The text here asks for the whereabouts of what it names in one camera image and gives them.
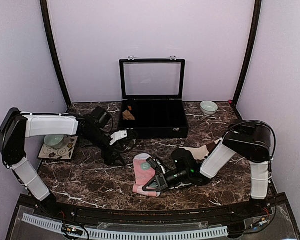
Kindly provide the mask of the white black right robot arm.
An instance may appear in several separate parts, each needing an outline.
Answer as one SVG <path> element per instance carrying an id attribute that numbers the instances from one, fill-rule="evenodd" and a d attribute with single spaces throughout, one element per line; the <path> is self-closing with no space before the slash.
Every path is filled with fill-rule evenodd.
<path id="1" fill-rule="evenodd" d="M 207 185 L 234 155 L 240 155 L 250 164 L 253 199 L 245 205 L 245 213 L 256 217 L 265 208 L 263 200 L 268 195 L 272 178 L 271 162 L 276 151 L 276 134 L 272 127 L 259 120 L 235 120 L 222 138 L 200 148 L 178 148 L 171 154 L 175 169 L 165 171 L 152 157 L 146 161 L 155 170 L 154 177 L 143 186 L 145 192 L 163 192 L 187 183 Z"/>

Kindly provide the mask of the pink patterned sock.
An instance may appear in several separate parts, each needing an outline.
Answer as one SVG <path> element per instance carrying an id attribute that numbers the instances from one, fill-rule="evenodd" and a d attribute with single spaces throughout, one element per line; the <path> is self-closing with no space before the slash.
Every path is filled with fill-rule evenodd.
<path id="1" fill-rule="evenodd" d="M 136 194 L 148 196 L 148 197 L 159 197 L 160 192 L 155 191 L 143 191 L 143 187 L 155 176 L 156 171 L 147 162 L 147 159 L 151 156 L 147 153 L 141 153 L 133 159 L 133 169 L 135 174 L 135 184 L 133 185 L 132 191 Z"/>

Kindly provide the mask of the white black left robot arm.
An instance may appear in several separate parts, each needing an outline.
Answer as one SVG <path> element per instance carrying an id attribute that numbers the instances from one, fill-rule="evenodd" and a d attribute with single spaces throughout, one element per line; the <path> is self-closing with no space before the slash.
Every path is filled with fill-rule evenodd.
<path id="1" fill-rule="evenodd" d="M 86 115 L 69 113 L 30 113 L 11 108 L 0 126 L 0 153 L 3 165 L 41 202 L 41 210 L 50 218 L 61 213 L 54 194 L 39 177 L 27 158 L 26 140 L 38 136 L 81 136 L 101 150 L 105 164 L 125 164 L 116 149 L 119 141 L 128 137 L 126 130 L 105 133 L 111 115 L 101 107 Z"/>

